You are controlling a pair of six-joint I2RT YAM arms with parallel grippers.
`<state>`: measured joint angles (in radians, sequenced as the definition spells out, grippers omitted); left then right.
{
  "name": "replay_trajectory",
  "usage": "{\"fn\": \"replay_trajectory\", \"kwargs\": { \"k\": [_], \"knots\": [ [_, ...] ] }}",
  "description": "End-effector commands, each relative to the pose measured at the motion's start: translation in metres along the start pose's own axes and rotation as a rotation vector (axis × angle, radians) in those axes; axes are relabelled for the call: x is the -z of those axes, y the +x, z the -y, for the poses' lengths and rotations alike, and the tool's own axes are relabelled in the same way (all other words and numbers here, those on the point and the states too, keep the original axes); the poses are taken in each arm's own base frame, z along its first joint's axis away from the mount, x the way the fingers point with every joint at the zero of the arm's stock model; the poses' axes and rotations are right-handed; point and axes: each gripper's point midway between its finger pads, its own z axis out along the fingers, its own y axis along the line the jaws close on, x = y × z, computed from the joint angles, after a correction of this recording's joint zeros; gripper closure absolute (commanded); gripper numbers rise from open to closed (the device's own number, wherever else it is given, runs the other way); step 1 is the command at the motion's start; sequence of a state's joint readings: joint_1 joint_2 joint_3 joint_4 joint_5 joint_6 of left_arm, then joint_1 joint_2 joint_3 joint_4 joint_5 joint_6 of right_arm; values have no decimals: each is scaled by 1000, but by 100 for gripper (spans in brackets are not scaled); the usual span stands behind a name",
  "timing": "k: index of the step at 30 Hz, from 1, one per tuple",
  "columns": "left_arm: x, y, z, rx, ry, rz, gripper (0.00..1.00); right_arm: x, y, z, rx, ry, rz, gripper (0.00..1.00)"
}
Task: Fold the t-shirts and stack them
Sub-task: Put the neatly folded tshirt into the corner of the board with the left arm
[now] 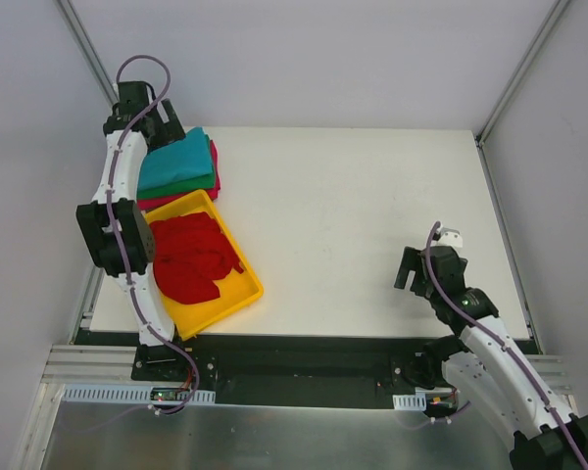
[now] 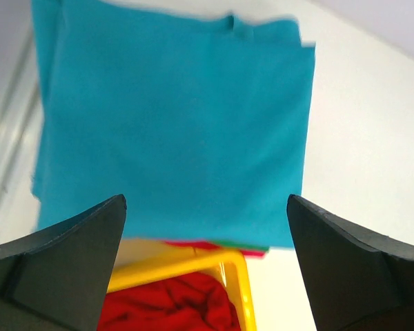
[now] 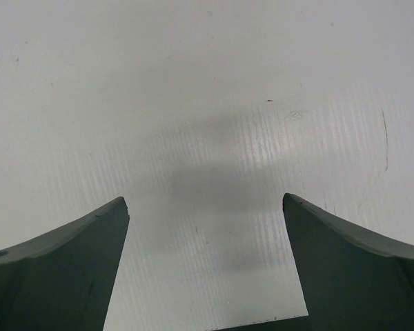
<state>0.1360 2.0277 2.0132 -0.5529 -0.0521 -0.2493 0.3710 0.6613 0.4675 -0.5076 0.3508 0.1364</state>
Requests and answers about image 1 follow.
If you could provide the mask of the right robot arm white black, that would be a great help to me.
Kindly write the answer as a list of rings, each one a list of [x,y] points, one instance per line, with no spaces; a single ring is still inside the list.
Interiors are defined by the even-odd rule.
[[[514,469],[588,469],[588,415],[578,416],[520,350],[494,303],[465,282],[449,246],[403,251],[395,286],[427,300],[452,333],[402,369],[411,385],[458,390],[498,432]]]

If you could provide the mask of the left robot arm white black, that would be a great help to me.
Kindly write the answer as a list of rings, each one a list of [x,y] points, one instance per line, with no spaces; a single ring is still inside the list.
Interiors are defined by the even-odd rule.
[[[117,84],[119,100],[103,124],[106,160],[92,200],[76,208],[80,232],[94,265],[125,293],[138,325],[134,366],[153,366],[165,380],[180,379],[187,357],[154,277],[156,244],[137,205],[139,173],[149,152],[184,138],[168,99],[145,81]]]

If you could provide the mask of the teal t shirt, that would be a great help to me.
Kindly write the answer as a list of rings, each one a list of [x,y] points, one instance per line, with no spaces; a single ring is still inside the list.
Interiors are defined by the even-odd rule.
[[[183,140],[150,152],[138,177],[138,191],[210,174],[213,170],[208,135],[193,127]]]

